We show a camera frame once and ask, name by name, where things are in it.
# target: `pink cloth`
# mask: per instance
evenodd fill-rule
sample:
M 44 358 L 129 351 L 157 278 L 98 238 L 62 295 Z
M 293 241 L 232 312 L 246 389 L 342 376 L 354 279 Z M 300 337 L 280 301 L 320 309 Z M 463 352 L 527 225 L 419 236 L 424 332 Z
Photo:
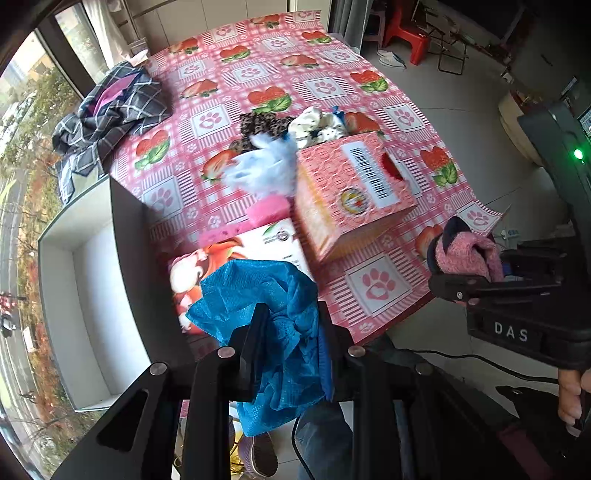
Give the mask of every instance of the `pink cloth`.
M 475 248 L 484 252 L 484 257 Z M 503 266 L 495 243 L 472 232 L 459 232 L 452 244 L 443 250 L 441 237 L 435 247 L 435 258 L 444 273 L 481 275 L 488 281 L 503 281 Z
M 283 195 L 269 195 L 251 205 L 245 213 L 248 215 L 248 220 L 205 232 L 199 238 L 201 245 L 216 244 L 260 226 L 289 218 L 290 203 Z
M 131 82 L 134 81 L 136 76 L 137 73 L 131 73 L 122 79 L 117 80 L 113 85 L 107 87 L 99 97 L 98 102 L 96 102 L 96 106 L 92 112 L 92 115 L 96 115 L 99 112 L 100 107 L 103 105 L 115 100 L 121 94 L 121 92 L 123 92 L 123 90 L 125 90 L 131 84 Z

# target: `round logo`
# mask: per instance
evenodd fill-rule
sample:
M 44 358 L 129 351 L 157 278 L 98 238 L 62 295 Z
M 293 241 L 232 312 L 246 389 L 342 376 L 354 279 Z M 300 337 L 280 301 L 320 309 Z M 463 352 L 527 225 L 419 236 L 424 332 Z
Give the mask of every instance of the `round logo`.
M 340 203 L 347 212 L 353 215 L 360 215 L 368 208 L 367 198 L 359 189 L 344 189 L 340 194 Z
M 289 233 L 287 233 L 285 230 L 279 230 L 277 232 L 277 239 L 281 242 L 285 242 L 285 240 L 287 240 L 289 237 Z

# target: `tiled floor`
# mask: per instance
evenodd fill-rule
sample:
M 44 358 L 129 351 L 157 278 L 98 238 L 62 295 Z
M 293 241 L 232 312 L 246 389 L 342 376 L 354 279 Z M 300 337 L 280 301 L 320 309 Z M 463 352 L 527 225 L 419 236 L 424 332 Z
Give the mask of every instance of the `tiled floor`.
M 539 238 L 563 221 L 566 210 L 550 178 L 543 169 L 521 156 L 499 122 L 497 105 L 508 90 L 503 80 L 484 71 L 472 59 L 467 60 L 462 76 L 439 72 L 435 56 L 427 56 L 421 65 L 414 66 L 408 62 L 409 49 L 402 44 L 390 49 L 403 57 L 408 67 L 405 70 L 385 67 L 378 62 L 375 45 L 365 45 L 363 56 L 388 75 L 423 111 L 464 171 L 478 199 L 499 211 L 511 207 L 498 232 L 517 228 L 521 239 Z M 544 214 L 530 217 L 530 205 L 539 206 L 536 211 Z M 526 374 L 556 375 L 556 369 L 471 339 L 466 333 L 464 309 L 443 300 L 432 301 L 388 334 L 400 348 L 478 353 Z M 478 360 L 446 360 L 435 355 L 429 355 L 428 360 L 483 390 L 508 410 L 512 404 L 503 402 L 494 386 L 527 384 Z M 351 406 L 343 409 L 345 416 L 350 417 Z M 292 423 L 272 432 L 280 462 L 273 478 L 295 480 L 297 476 L 291 427 Z

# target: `window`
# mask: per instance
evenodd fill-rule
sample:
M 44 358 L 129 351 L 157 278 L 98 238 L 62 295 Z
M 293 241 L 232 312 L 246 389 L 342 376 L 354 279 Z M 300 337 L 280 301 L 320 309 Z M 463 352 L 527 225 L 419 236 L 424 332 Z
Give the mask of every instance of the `window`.
M 34 480 L 49 478 L 100 416 L 75 413 L 66 397 L 37 278 L 37 238 L 61 209 L 51 135 L 79 104 L 31 33 L 0 76 L 0 434 Z
M 56 20 L 82 65 L 95 83 L 100 82 L 109 69 L 82 4 L 58 13 Z

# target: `purple shoe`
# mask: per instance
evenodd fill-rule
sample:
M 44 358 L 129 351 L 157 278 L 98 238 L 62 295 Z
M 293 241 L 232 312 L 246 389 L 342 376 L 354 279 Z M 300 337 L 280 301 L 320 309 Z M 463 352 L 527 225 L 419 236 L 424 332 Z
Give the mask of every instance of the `purple shoe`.
M 268 433 L 256 437 L 242 435 L 238 441 L 238 455 L 250 475 L 267 478 L 277 471 L 277 455 Z

